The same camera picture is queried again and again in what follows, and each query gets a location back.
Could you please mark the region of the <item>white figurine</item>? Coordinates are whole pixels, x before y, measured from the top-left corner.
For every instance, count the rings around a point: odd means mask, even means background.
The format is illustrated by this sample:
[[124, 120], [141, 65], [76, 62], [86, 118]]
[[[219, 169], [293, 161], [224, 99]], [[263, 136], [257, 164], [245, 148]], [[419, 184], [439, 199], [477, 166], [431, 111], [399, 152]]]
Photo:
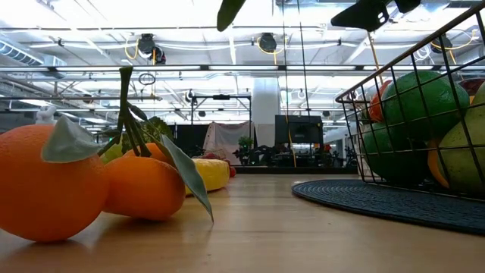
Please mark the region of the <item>white figurine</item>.
[[36, 113], [35, 124], [53, 125], [56, 123], [55, 113], [57, 108], [52, 105], [42, 106]]

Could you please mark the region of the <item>white building pillar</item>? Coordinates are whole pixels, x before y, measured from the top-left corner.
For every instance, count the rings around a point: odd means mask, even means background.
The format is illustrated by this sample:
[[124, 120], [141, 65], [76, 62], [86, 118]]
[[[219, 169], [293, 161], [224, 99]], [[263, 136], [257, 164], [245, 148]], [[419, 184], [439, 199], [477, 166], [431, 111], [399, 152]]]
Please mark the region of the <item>white building pillar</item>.
[[275, 116], [280, 113], [280, 86], [277, 78], [254, 79], [252, 121], [259, 146], [274, 146]]

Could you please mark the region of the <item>yellow orange mango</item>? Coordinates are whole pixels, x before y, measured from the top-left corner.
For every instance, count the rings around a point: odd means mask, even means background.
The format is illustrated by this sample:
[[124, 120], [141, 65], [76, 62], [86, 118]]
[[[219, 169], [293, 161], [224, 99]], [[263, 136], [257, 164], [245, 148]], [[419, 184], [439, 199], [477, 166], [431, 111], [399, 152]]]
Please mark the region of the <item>yellow orange mango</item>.
[[435, 140], [431, 140], [428, 143], [428, 147], [430, 148], [430, 151], [428, 152], [428, 156], [427, 156], [427, 164], [435, 180], [444, 188], [449, 189], [449, 183], [444, 178], [438, 166], [439, 158], [438, 158], [436, 147], [440, 144], [440, 141], [441, 139], [435, 139]]

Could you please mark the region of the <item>black monitor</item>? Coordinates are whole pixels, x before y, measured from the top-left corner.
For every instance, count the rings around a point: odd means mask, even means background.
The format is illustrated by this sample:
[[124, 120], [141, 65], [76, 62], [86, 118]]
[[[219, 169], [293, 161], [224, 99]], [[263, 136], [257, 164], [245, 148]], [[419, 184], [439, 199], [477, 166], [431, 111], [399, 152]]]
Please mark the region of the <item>black monitor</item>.
[[276, 115], [274, 142], [323, 143], [323, 126], [320, 116]]

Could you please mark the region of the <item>dark red apple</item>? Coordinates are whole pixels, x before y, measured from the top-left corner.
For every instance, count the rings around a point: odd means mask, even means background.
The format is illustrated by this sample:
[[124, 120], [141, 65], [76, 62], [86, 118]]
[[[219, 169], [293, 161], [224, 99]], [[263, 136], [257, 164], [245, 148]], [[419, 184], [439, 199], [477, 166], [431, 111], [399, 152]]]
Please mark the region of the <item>dark red apple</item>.
[[461, 80], [458, 82], [458, 84], [468, 93], [469, 96], [474, 96], [484, 82], [485, 78], [475, 77]]

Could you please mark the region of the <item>round dark blue placemat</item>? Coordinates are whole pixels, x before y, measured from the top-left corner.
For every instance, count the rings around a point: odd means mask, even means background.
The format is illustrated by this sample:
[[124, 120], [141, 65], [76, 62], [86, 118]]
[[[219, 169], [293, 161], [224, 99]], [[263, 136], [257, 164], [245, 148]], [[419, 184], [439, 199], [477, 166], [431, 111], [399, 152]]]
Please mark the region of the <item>round dark blue placemat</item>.
[[292, 194], [359, 215], [485, 236], [485, 202], [472, 199], [343, 179], [295, 184]]

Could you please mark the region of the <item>red grape bunch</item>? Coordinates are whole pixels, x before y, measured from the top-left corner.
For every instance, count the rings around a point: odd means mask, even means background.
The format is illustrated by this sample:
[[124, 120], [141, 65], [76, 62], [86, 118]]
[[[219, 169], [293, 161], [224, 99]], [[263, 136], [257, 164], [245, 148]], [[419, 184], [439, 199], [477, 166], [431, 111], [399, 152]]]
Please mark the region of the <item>red grape bunch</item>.
[[236, 176], [236, 169], [231, 165], [230, 160], [225, 156], [223, 152], [206, 152], [203, 156], [206, 159], [222, 160], [228, 164], [230, 177]]

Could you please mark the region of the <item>dark green round fruit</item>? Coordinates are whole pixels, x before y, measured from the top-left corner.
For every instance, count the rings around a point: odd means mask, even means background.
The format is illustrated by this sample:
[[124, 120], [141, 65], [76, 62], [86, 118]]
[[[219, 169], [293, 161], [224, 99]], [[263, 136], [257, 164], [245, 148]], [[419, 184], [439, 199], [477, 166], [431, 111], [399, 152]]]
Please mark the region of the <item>dark green round fruit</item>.
[[416, 183], [429, 173], [427, 146], [421, 141], [410, 144], [400, 128], [374, 123], [363, 127], [363, 152], [371, 170], [390, 183]]

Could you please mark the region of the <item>black metal frame rig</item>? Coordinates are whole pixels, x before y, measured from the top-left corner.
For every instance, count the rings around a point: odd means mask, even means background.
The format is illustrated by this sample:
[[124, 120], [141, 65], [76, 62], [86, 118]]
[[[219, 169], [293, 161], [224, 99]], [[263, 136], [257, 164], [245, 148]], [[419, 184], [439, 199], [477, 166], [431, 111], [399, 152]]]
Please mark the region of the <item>black metal frame rig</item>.
[[190, 121], [191, 125], [194, 125], [194, 112], [202, 106], [202, 104], [207, 100], [207, 99], [212, 99], [212, 100], [218, 100], [218, 101], [226, 101], [226, 100], [231, 100], [235, 99], [242, 105], [248, 112], [249, 112], [249, 119], [243, 123], [240, 124], [230, 124], [229, 121], [223, 121], [222, 123], [218, 123], [216, 121], [212, 121], [211, 125], [214, 125], [215, 130], [235, 130], [235, 129], [242, 129], [243, 127], [246, 127], [248, 129], [247, 137], [252, 140], [252, 132], [253, 132], [253, 127], [252, 127], [252, 97], [250, 95], [224, 95], [224, 94], [218, 94], [218, 95], [213, 95], [213, 96], [197, 96], [197, 95], [192, 95], [190, 98]]

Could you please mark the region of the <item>small yellow-green fruit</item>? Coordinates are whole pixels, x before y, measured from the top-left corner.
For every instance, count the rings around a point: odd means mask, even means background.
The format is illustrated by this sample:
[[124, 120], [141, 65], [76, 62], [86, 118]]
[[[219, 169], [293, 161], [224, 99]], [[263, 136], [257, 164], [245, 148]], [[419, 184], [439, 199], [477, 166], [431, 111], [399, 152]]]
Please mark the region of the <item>small yellow-green fruit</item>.
[[114, 144], [110, 149], [108, 149], [101, 157], [100, 159], [104, 164], [109, 163], [110, 161], [119, 158], [123, 155], [122, 151], [122, 144]]

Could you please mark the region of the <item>dark green leafy plant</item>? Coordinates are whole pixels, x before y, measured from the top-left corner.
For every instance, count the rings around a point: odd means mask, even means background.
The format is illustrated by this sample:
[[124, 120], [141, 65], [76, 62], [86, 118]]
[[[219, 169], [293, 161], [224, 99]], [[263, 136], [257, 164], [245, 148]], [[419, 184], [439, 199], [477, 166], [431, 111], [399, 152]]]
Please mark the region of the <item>dark green leafy plant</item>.
[[141, 125], [143, 128], [142, 137], [145, 143], [150, 143], [152, 141], [152, 138], [147, 135], [146, 132], [154, 136], [157, 140], [161, 139], [161, 135], [165, 135], [170, 140], [174, 140], [174, 135], [171, 128], [166, 124], [165, 121], [157, 116], [153, 116], [147, 121], [143, 121]]

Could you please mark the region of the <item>green pear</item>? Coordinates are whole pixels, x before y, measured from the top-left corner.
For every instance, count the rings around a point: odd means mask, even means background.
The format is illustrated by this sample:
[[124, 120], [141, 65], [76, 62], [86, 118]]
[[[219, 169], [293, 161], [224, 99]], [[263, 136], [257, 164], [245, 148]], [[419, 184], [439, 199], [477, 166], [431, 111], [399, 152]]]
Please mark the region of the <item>green pear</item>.
[[[471, 142], [477, 161], [485, 178], [485, 105], [473, 107], [465, 114]], [[440, 142], [441, 154], [449, 174], [449, 186], [463, 193], [485, 195], [485, 184], [478, 174], [477, 166], [468, 148], [468, 141], [461, 123], [456, 124]]]

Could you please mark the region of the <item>pale draped cloth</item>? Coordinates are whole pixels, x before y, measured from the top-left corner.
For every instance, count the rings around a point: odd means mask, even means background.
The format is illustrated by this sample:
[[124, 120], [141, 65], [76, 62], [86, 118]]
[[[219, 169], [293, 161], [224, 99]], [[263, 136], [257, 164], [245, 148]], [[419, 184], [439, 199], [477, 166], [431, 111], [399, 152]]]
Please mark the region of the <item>pale draped cloth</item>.
[[250, 137], [253, 125], [249, 122], [240, 124], [210, 123], [205, 135], [203, 149], [223, 149], [235, 152], [239, 148], [240, 137]]

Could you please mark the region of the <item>yellow banana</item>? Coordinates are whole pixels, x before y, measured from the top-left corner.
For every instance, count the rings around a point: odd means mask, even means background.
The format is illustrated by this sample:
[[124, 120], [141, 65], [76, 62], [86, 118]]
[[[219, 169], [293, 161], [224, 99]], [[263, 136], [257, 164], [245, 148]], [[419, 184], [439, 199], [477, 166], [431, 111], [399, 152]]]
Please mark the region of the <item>yellow banana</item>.
[[230, 166], [219, 159], [193, 159], [207, 192], [219, 190], [229, 183]]

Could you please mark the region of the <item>ribbed ventilation duct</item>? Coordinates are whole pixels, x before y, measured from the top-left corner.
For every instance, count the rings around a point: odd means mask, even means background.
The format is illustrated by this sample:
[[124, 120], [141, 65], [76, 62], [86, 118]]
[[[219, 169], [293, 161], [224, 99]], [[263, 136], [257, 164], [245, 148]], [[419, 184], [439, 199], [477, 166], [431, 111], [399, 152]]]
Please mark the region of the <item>ribbed ventilation duct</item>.
[[0, 40], [0, 55], [19, 61], [26, 66], [41, 66], [44, 64], [42, 58], [38, 58], [35, 55], [16, 47], [12, 43], [3, 40]]

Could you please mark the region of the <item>green cucumber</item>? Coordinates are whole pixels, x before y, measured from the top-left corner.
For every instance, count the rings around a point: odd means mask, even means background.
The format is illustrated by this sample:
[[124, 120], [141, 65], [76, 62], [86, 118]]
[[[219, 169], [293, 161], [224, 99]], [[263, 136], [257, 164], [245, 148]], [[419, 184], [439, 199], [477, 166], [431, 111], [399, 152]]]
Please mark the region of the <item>green cucumber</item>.
[[246, 0], [222, 0], [217, 13], [217, 30], [225, 31], [232, 24]]

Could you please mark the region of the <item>orange cluster with leafy stem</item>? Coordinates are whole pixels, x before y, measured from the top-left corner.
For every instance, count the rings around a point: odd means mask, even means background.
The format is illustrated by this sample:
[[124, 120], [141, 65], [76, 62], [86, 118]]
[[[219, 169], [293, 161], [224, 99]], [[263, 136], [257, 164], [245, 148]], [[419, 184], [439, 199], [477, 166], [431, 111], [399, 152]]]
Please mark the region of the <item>orange cluster with leafy stem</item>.
[[[145, 143], [145, 113], [128, 100], [131, 67], [120, 69], [120, 111], [109, 141], [98, 143], [66, 117], [56, 123], [15, 127], [0, 134], [0, 229], [51, 243], [78, 234], [109, 212], [163, 221], [191, 193], [206, 210], [211, 203], [192, 158], [168, 137]], [[104, 164], [114, 144], [123, 155]]]

